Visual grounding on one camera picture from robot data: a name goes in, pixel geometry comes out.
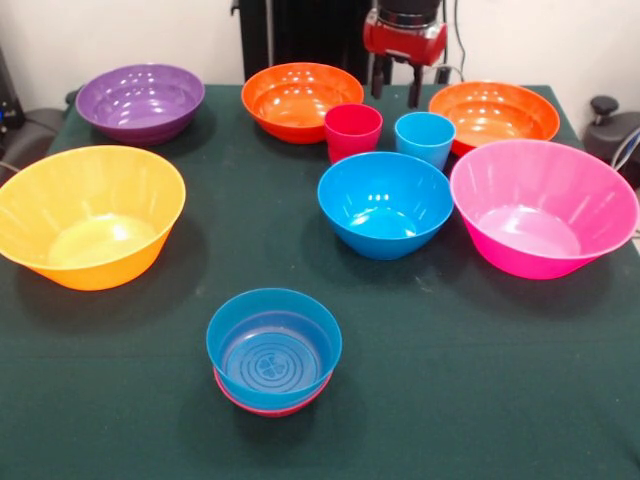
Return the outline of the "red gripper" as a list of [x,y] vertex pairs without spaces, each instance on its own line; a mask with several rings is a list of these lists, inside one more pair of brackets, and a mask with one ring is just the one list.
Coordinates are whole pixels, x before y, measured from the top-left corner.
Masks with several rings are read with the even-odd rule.
[[424,66],[433,65],[447,45],[447,24],[439,20],[420,28],[404,29],[385,23],[379,12],[370,12],[364,23],[363,42],[372,54],[371,95],[381,96],[385,84],[383,56],[412,64],[413,80],[409,85],[408,107],[419,106]]

